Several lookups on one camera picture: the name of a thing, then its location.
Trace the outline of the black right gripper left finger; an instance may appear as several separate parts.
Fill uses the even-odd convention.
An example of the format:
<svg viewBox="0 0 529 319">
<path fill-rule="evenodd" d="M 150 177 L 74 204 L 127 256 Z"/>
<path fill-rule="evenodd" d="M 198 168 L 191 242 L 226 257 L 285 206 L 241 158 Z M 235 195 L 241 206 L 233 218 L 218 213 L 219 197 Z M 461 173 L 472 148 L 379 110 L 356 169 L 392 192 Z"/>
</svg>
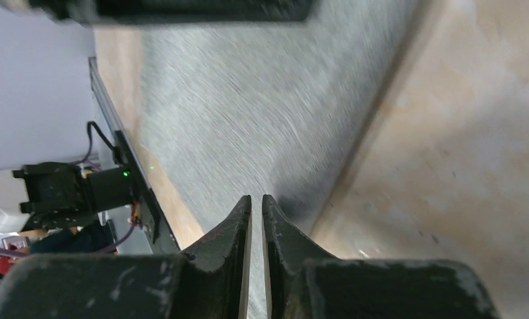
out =
<svg viewBox="0 0 529 319">
<path fill-rule="evenodd" d="M 245 318 L 251 198 L 178 253 L 35 255 L 0 284 L 0 318 Z"/>
</svg>

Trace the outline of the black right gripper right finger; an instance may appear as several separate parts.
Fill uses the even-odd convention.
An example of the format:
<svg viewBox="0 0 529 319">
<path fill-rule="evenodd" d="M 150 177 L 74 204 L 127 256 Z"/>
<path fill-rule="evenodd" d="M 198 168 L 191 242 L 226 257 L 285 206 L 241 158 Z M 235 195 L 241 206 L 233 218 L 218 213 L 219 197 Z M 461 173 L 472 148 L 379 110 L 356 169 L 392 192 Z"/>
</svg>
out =
<svg viewBox="0 0 529 319">
<path fill-rule="evenodd" d="M 446 259 L 339 259 L 262 200 L 270 318 L 497 318 L 484 284 Z"/>
</svg>

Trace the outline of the grey cloth napkin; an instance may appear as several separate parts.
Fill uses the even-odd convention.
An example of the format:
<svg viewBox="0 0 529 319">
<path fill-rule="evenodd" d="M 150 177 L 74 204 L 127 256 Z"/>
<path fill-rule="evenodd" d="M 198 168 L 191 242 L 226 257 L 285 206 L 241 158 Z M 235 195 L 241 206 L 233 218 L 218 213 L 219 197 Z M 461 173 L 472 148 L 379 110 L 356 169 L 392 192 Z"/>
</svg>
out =
<svg viewBox="0 0 529 319">
<path fill-rule="evenodd" d="M 266 318 L 261 199 L 309 232 L 420 1 L 318 1 L 293 24 L 142 31 L 142 141 L 208 231 L 253 201 L 249 318 Z"/>
</svg>

